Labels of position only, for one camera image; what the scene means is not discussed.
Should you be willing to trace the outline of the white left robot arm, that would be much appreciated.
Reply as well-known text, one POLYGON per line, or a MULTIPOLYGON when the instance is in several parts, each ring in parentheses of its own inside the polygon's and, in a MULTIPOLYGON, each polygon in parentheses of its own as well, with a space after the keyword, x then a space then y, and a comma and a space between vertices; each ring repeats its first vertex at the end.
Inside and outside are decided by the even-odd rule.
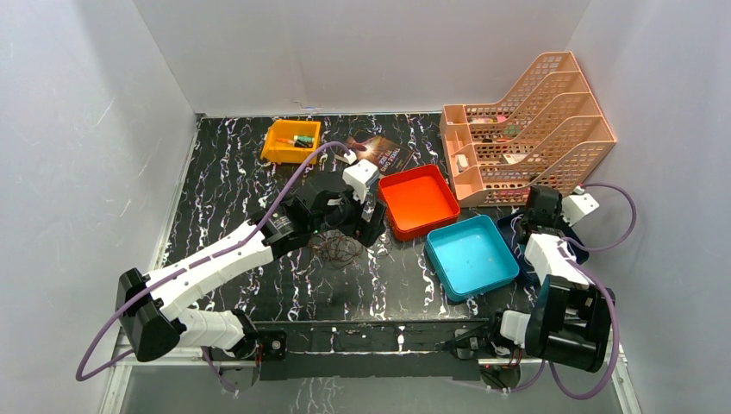
POLYGON ((248 359, 273 341, 240 310, 194 310, 192 304, 243 273, 306 247, 325 229, 353 238, 365 248, 384 233, 386 204, 376 200, 364 216, 365 200, 347 186, 321 191, 311 204, 287 196, 230 235, 168 267, 119 278, 116 309, 139 362, 155 361, 177 347, 218 348, 248 359))

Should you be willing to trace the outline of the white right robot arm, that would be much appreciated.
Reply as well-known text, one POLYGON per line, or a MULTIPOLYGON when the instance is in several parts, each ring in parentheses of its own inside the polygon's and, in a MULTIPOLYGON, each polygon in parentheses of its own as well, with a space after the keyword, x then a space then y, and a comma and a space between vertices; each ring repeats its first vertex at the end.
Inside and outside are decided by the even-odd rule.
POLYGON ((500 323, 485 334, 497 357, 517 348, 534 358, 594 373, 609 343, 609 307, 596 285, 577 268, 578 252, 566 230, 599 203, 590 194, 562 196, 552 187, 533 185, 518 222, 517 241, 533 268, 540 291, 528 313, 501 312, 500 323))

